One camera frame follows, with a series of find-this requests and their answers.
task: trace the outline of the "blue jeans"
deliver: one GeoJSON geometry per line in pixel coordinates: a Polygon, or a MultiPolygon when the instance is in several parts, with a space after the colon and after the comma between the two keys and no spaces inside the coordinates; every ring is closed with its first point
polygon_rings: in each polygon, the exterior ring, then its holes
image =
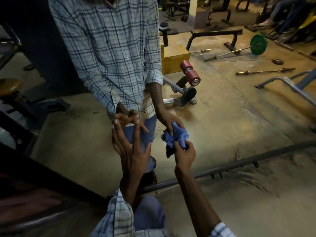
{"type": "Polygon", "coordinates": [[[154,195],[145,196],[134,214],[135,231],[165,228],[165,214],[154,195]]]}
{"type": "Polygon", "coordinates": [[[289,5],[293,5],[289,15],[287,16],[286,20],[284,21],[282,27],[279,30],[279,34],[282,34],[284,31],[287,30],[287,28],[290,26],[291,22],[295,19],[299,11],[304,7],[304,5],[307,3],[306,0],[283,0],[279,2],[276,7],[274,8],[273,12],[271,13],[270,18],[273,20],[275,16],[278,14],[278,12],[289,5]]]}
{"type": "MultiPolygon", "coordinates": [[[[147,127],[147,129],[149,130],[149,133],[145,133],[145,132],[143,132],[142,129],[140,129],[139,138],[140,138],[140,145],[141,145],[143,152],[145,152],[148,144],[154,141],[156,123],[157,123],[157,117],[156,117],[156,115],[154,115],[153,117],[146,119],[145,123],[144,123],[145,126],[147,127]]],[[[128,140],[128,142],[133,143],[134,126],[125,127],[123,129],[123,132],[124,132],[124,135],[125,135],[126,139],[128,140]]],[[[145,171],[145,173],[152,171],[153,167],[154,167],[153,162],[151,161],[151,159],[149,157],[148,166],[147,166],[147,170],[145,171]]]]}

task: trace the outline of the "checkered shirt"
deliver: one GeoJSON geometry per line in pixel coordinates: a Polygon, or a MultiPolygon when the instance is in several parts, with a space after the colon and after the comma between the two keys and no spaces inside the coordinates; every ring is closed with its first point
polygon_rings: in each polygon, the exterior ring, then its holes
{"type": "Polygon", "coordinates": [[[140,119],[155,115],[147,83],[162,85],[157,0],[49,0],[85,86],[110,117],[121,102],[140,119]]]}
{"type": "MultiPolygon", "coordinates": [[[[166,229],[149,229],[135,231],[134,214],[131,206],[117,190],[110,200],[107,214],[101,219],[90,237],[168,237],[166,229]]],[[[236,237],[231,230],[220,222],[211,231],[210,237],[236,237]]]]}

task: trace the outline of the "weight plate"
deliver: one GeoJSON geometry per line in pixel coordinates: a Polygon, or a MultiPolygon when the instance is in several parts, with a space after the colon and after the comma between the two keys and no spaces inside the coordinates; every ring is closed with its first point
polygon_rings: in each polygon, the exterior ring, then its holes
{"type": "Polygon", "coordinates": [[[250,41],[250,50],[251,53],[254,55],[261,55],[265,52],[267,48],[267,40],[265,37],[261,34],[254,35],[253,38],[251,38],[250,41]]]}

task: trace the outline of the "barbell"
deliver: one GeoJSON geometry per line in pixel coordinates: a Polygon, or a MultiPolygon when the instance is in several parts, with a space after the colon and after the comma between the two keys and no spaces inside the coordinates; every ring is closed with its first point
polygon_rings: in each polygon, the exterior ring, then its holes
{"type": "Polygon", "coordinates": [[[267,40],[265,39],[265,37],[263,35],[261,35],[261,34],[257,34],[257,35],[254,35],[251,38],[250,47],[246,47],[246,48],[230,51],[230,52],[227,52],[227,53],[224,53],[224,54],[221,54],[221,55],[215,55],[213,57],[204,59],[204,61],[208,62],[208,61],[216,60],[218,57],[221,57],[221,56],[224,56],[224,55],[228,55],[230,53],[234,53],[234,52],[237,52],[237,51],[246,50],[246,49],[250,49],[251,53],[254,54],[254,55],[261,55],[262,53],[265,52],[265,50],[267,48],[267,44],[268,43],[267,43],[267,40]]]}

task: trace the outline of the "gym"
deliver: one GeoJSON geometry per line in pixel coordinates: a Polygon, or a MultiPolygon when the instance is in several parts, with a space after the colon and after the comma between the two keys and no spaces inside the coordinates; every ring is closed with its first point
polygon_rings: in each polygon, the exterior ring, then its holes
{"type": "MultiPolygon", "coordinates": [[[[0,178],[63,199],[5,222],[0,196],[0,235],[89,236],[122,178],[111,120],[79,79],[47,0],[16,1],[0,7],[0,178]]],[[[165,108],[194,144],[191,171],[208,201],[236,236],[310,236],[316,2],[157,2],[165,108]]],[[[138,195],[156,196],[174,235],[196,236],[165,129],[158,121],[151,148],[157,183],[138,195]]]]}

